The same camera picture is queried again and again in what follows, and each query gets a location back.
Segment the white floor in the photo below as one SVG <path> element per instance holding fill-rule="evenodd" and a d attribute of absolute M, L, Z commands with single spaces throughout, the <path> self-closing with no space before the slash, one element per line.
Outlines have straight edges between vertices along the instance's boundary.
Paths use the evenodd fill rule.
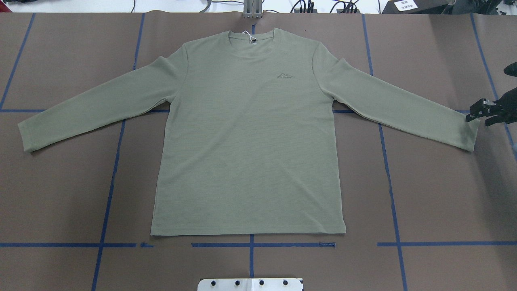
<path fill-rule="evenodd" d="M 135 0 L 135 12 L 162 10 L 167 12 L 199 12 L 206 6 L 206 0 Z M 264 0 L 263 10 L 273 9 L 289 13 L 296 0 Z M 356 5 L 361 13 L 379 13 L 387 0 L 359 0 Z M 318 13 L 329 13 L 335 1 L 316 0 L 314 8 Z M 29 3 L 8 2 L 13 12 L 131 12 L 133 0 L 37 0 Z M 515 6 L 500 4 L 499 11 L 517 15 Z M 242 11 L 239 3 L 212 3 L 207 12 Z"/>

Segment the mountain logo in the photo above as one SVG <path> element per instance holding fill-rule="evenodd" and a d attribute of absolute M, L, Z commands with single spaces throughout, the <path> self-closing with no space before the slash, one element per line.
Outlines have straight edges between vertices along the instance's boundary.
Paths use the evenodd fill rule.
<path fill-rule="evenodd" d="M 277 78 L 294 78 L 294 77 L 291 75 L 288 75 L 288 74 L 281 73 L 280 75 L 278 75 Z"/>

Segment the white bracket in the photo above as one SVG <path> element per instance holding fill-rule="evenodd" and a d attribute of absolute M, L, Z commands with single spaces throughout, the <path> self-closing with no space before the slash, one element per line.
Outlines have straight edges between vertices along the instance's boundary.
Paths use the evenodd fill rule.
<path fill-rule="evenodd" d="M 303 291 L 303 279 L 203 279 L 197 291 Z"/>
<path fill-rule="evenodd" d="M 244 18 L 262 18 L 262 0 L 244 0 Z"/>

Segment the green shirt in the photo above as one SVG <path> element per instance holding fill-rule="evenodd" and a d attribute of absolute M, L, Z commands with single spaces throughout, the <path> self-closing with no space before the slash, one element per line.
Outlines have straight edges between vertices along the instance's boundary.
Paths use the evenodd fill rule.
<path fill-rule="evenodd" d="M 345 233 L 332 103 L 473 151 L 479 120 L 275 28 L 187 42 L 19 124 L 35 151 L 170 102 L 151 235 Z"/>

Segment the shirt sleeve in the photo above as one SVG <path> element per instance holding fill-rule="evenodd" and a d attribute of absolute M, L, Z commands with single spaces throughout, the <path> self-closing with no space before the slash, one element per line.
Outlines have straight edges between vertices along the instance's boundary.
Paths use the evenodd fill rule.
<path fill-rule="evenodd" d="M 358 115 L 404 132 L 474 150 L 480 121 L 353 68 L 334 57 L 322 43 L 312 67 L 323 93 Z"/>
<path fill-rule="evenodd" d="M 144 114 L 174 99 L 188 69 L 182 46 L 169 57 L 110 80 L 18 124 L 26 152 Z"/>

